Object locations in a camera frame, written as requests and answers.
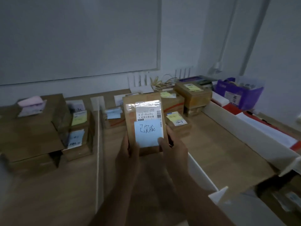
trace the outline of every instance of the whiteboard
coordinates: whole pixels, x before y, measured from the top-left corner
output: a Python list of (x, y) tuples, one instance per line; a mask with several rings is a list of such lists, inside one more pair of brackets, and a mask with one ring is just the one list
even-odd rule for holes
[(157, 68), (158, 0), (0, 0), (0, 85)]

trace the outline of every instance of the pink cloth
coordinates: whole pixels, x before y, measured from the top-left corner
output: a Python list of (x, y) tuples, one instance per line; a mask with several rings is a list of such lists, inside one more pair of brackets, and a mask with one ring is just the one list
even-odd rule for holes
[(31, 105), (37, 105), (43, 103), (43, 100), (40, 96), (33, 96), (31, 98), (24, 99), (18, 102), (20, 107), (26, 107)]

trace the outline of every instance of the yellow sticky note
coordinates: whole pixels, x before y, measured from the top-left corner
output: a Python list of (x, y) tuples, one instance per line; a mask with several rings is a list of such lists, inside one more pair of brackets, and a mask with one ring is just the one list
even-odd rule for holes
[(202, 91), (199, 87), (195, 86), (194, 84), (184, 84), (190, 91)]
[(73, 120), (71, 126), (82, 124), (85, 123), (86, 121), (87, 121), (87, 111), (76, 112), (73, 114)]
[(161, 97), (162, 98), (164, 98), (164, 97), (170, 97), (171, 96), (171, 94), (170, 93), (168, 93), (168, 92), (161, 92)]
[(173, 112), (173, 113), (168, 114), (167, 118), (170, 119), (170, 121), (172, 121), (172, 122), (183, 119), (183, 117), (178, 112)]

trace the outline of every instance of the purple storage bin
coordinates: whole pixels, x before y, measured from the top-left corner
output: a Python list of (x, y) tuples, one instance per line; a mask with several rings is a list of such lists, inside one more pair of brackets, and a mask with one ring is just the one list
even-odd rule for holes
[[(235, 78), (228, 78), (227, 80), (234, 82)], [(215, 92), (227, 98), (230, 103), (234, 104), (243, 111), (252, 109), (258, 101), (258, 98), (261, 95), (264, 87), (262, 86), (256, 89), (246, 89), (236, 86), (227, 80), (218, 80)]]

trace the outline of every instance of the hand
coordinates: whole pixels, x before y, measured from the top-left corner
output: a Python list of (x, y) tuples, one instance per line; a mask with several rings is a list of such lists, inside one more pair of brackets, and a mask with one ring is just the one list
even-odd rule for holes
[(129, 149), (129, 137), (126, 132), (115, 160), (117, 182), (125, 183), (131, 188), (134, 186), (140, 168), (139, 150), (137, 143)]
[(171, 177), (177, 176), (179, 173), (188, 174), (188, 149), (168, 125), (166, 125), (166, 129), (174, 146), (170, 147), (166, 140), (161, 137), (158, 138), (158, 143), (163, 150), (167, 171)]

